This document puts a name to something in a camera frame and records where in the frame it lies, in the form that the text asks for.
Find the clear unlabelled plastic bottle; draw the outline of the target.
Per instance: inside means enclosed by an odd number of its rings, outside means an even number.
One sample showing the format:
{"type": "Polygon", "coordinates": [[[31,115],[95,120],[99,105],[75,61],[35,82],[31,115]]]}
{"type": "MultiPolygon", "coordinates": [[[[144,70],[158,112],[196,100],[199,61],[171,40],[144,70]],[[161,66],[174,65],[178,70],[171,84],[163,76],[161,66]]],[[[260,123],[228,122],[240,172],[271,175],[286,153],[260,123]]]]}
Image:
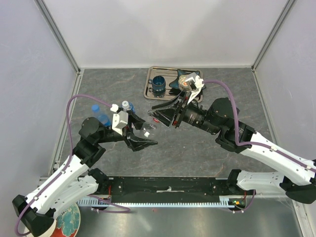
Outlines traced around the clear unlabelled plastic bottle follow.
{"type": "Polygon", "coordinates": [[[139,130],[139,136],[141,138],[147,138],[153,140],[159,133],[158,126],[156,124],[145,122],[139,130]]]}

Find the labelled clear water bottle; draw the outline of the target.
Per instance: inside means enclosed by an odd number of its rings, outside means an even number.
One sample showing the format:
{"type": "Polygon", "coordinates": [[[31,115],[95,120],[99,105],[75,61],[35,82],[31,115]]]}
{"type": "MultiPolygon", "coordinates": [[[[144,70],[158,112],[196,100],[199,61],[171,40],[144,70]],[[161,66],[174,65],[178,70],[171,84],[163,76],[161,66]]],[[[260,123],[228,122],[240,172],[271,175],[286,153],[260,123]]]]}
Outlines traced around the labelled clear water bottle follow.
{"type": "Polygon", "coordinates": [[[131,102],[129,102],[129,108],[123,108],[123,111],[128,113],[128,114],[134,114],[135,113],[135,108],[131,102]]]}

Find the white bottle cap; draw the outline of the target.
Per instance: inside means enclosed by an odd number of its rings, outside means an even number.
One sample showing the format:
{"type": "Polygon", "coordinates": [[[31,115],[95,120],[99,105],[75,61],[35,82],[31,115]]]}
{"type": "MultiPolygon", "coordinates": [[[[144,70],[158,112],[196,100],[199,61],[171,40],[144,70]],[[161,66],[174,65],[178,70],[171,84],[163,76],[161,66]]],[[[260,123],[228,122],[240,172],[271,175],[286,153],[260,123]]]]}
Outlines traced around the white bottle cap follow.
{"type": "Polygon", "coordinates": [[[128,109],[129,108],[129,102],[128,101],[122,101],[122,107],[128,109]]]}

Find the blue tinted plastic bottle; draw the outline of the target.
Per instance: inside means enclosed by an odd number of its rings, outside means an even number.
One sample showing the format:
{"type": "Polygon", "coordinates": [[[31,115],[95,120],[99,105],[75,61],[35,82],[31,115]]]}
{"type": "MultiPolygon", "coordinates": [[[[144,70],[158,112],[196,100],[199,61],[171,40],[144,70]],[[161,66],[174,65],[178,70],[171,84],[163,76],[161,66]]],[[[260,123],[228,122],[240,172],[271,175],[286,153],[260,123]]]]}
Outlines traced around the blue tinted plastic bottle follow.
{"type": "Polygon", "coordinates": [[[112,125],[110,118],[103,112],[99,111],[97,113],[93,112],[95,118],[97,118],[104,126],[109,127],[112,125]]]}

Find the blue bottle cap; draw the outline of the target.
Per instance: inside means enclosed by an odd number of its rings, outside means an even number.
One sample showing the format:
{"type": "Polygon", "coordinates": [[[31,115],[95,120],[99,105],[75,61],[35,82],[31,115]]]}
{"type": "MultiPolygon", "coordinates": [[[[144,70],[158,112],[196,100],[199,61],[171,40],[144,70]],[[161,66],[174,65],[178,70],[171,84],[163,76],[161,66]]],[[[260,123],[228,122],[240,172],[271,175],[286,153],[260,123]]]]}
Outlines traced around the blue bottle cap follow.
{"type": "Polygon", "coordinates": [[[92,110],[94,113],[97,113],[97,112],[100,111],[100,107],[99,107],[97,104],[94,104],[94,105],[92,105],[91,110],[92,110]]]}

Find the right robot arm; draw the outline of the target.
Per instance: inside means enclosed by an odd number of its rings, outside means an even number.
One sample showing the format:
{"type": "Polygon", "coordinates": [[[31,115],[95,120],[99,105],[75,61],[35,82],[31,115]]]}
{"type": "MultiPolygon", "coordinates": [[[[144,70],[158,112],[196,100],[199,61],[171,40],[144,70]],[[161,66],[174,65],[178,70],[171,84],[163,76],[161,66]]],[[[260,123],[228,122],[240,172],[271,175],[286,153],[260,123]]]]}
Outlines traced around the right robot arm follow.
{"type": "Polygon", "coordinates": [[[179,96],[153,106],[148,115],[167,127],[179,127],[182,122],[212,135],[226,151],[254,158],[274,169],[273,172],[249,172],[233,169],[226,181],[227,191],[255,190],[257,194],[285,194],[300,203],[311,204],[316,199],[316,162],[296,156],[275,145],[251,126],[239,122],[235,129],[234,115],[228,98],[216,99],[205,110],[196,101],[179,96]]]}

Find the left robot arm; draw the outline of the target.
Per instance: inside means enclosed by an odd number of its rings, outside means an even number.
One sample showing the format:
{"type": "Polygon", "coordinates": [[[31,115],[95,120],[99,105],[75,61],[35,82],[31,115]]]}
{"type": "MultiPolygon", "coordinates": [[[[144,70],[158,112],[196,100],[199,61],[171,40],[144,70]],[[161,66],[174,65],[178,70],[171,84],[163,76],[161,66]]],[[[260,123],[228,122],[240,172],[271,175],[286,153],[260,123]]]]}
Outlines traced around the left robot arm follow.
{"type": "Polygon", "coordinates": [[[40,237],[48,233],[58,215],[75,201],[95,192],[104,194],[108,190],[107,176],[98,169],[85,176],[78,186],[70,184],[101,158],[106,151],[102,143],[124,141],[134,152],[157,145],[157,141],[133,133],[144,123],[131,111],[114,114],[112,126],[105,126],[95,117],[85,119],[79,131],[80,141],[57,171],[26,196],[17,195],[13,199],[18,222],[25,225],[29,234],[40,237]]]}

